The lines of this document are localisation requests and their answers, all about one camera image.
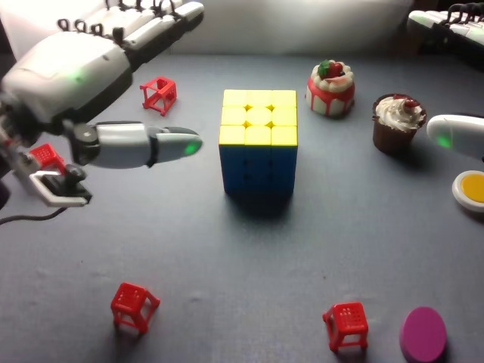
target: white and yellow round object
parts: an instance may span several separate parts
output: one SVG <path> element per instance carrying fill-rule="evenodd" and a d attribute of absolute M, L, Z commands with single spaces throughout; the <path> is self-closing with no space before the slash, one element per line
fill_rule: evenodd
<path fill-rule="evenodd" d="M 452 193 L 465 209 L 484 213 L 484 172 L 462 172 L 454 180 Z"/>

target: wire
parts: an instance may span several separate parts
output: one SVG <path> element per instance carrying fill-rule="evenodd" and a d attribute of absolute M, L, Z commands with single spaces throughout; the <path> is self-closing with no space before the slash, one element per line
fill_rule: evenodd
<path fill-rule="evenodd" d="M 55 212 L 48 214 L 46 216 L 22 216 L 22 215 L 11 216 L 11 217 L 0 219 L 0 225 L 4 225 L 5 223 L 15 222 L 15 221 L 39 221 L 39 222 L 47 221 L 49 219 L 53 219 L 57 217 L 66 209 L 67 209 L 66 207 L 59 208 Z"/>

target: whipped cream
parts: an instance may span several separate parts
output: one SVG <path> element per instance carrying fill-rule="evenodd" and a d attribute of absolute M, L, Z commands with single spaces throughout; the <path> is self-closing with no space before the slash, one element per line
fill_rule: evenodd
<path fill-rule="evenodd" d="M 422 107 L 405 107 L 405 101 L 404 98 L 394 99 L 393 96 L 381 100 L 375 109 L 378 122 L 403 132 L 419 129 L 419 122 L 425 117 Z"/>
<path fill-rule="evenodd" d="M 347 90 L 353 84 L 353 72 L 350 66 L 346 66 L 343 62 L 335 62 L 330 60 L 331 63 L 339 63 L 343 66 L 344 76 L 338 76 L 333 78 L 321 79 L 318 75 L 319 64 L 317 64 L 311 72 L 311 79 L 319 89 L 323 91 L 329 91 L 334 93 L 340 93 Z"/>

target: white ring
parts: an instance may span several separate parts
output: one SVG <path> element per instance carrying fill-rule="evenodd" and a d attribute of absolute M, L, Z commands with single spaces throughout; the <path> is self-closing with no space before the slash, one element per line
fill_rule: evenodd
<path fill-rule="evenodd" d="M 454 184 L 452 184 L 452 193 L 457 202 L 459 202 L 459 204 L 462 205 L 465 209 L 468 209 L 472 212 L 484 213 L 484 203 L 479 203 L 475 200 L 471 200 L 462 190 L 462 180 L 468 175 L 484 176 L 484 172 L 477 172 L 476 170 L 462 172 L 454 180 Z"/>

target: tabletop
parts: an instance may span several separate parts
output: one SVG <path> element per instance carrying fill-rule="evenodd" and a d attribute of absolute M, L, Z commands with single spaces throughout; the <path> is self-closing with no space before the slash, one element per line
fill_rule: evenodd
<path fill-rule="evenodd" d="M 402 157 L 373 146 L 371 106 L 400 92 L 429 116 L 482 113 L 484 75 L 450 58 L 342 57 L 355 73 L 344 119 L 313 113 L 304 94 L 310 57 L 165 56 L 94 121 L 140 120 L 197 131 L 203 149 L 130 170 L 87 166 L 94 195 L 48 222 L 0 227 L 0 361 L 165 363 L 403 362 L 399 329 L 432 306 L 448 331 L 449 362 L 482 361 L 484 225 L 451 194 L 480 160 L 432 144 L 420 130 Z M 178 100 L 161 117 L 139 85 L 173 79 Z M 223 191 L 218 130 L 223 91 L 296 89 L 299 152 L 286 203 Z M 43 136 L 68 160 L 65 140 Z M 9 175 L 0 218 L 47 214 Z M 131 281 L 162 300 L 142 338 L 116 334 L 110 302 Z M 363 303 L 366 356 L 334 355 L 321 314 Z"/>

